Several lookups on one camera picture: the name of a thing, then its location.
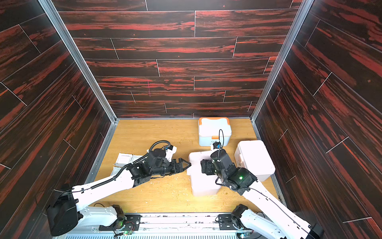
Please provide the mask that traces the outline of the white orange-trimmed medicine chest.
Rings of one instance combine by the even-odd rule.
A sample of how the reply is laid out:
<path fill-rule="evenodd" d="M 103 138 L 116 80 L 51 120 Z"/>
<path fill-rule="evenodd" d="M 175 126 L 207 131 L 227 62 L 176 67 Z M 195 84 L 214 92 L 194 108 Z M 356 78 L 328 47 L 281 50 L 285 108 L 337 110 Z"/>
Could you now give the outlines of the white orange-trimmed medicine chest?
<path fill-rule="evenodd" d="M 227 146 L 232 135 L 230 121 L 226 117 L 199 118 L 199 145 L 210 146 L 214 142 L 221 142 Z"/>

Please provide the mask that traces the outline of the white gauze packet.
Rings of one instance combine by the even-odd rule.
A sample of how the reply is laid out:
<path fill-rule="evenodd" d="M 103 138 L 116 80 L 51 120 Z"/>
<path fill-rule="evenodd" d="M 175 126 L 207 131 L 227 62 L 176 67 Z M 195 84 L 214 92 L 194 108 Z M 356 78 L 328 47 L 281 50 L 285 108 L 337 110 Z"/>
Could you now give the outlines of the white gauze packet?
<path fill-rule="evenodd" d="M 142 155 L 133 155 L 131 162 L 134 163 L 134 162 L 138 161 L 141 157 L 142 157 Z"/>
<path fill-rule="evenodd" d="M 121 170 L 121 167 L 113 167 L 113 170 L 111 172 L 111 176 L 116 175 Z"/>
<path fill-rule="evenodd" d="M 133 159 L 132 154 L 119 153 L 114 166 L 115 167 L 123 167 L 123 166 L 131 163 L 132 159 Z"/>

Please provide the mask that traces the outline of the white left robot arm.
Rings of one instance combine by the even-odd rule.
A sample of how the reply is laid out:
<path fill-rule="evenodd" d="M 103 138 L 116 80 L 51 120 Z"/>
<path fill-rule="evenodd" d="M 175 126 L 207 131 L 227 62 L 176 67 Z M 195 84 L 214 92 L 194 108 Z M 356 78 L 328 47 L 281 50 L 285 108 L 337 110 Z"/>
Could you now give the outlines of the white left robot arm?
<path fill-rule="evenodd" d="M 172 158 L 175 150 L 174 146 L 150 150 L 124 165 L 115 175 L 73 187 L 65 184 L 62 190 L 56 190 L 46 208 L 50 234 L 56 237 L 70 232 L 84 219 L 82 210 L 100 199 L 191 167 L 191 163 L 182 158 Z"/>

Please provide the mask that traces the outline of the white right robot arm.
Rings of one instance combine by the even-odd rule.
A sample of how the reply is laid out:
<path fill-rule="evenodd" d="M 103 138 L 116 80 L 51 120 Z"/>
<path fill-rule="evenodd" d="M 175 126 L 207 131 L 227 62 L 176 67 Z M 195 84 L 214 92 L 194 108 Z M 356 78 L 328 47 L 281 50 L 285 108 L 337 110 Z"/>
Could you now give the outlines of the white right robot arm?
<path fill-rule="evenodd" d="M 225 186 L 255 204 L 265 215 L 258 216 L 245 205 L 238 205 L 231 213 L 235 228 L 251 229 L 268 239 L 321 239 L 324 229 L 311 225 L 290 211 L 274 197 L 251 173 L 236 167 L 224 149 L 214 151 L 210 159 L 201 161 L 202 173 L 216 175 L 216 184 Z"/>

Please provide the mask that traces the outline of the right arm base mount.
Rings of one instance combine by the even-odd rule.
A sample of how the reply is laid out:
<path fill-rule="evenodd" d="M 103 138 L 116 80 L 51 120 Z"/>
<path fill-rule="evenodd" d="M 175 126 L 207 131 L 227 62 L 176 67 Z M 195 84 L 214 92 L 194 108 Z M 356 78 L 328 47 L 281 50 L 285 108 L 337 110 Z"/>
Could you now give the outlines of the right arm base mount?
<path fill-rule="evenodd" d="M 232 221 L 231 214 L 219 214 L 215 218 L 215 222 L 218 223 L 221 231 L 238 230 Z"/>

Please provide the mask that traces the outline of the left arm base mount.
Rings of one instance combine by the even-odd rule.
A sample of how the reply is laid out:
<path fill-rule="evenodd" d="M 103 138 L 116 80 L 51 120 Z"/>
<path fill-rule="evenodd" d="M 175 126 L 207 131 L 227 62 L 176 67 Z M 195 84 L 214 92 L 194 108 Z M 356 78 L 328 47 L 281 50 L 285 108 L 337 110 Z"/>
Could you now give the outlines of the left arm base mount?
<path fill-rule="evenodd" d="M 118 218 L 110 226 L 100 225 L 101 232 L 133 232 L 138 231 L 142 216 L 139 214 L 125 214 L 125 218 Z"/>

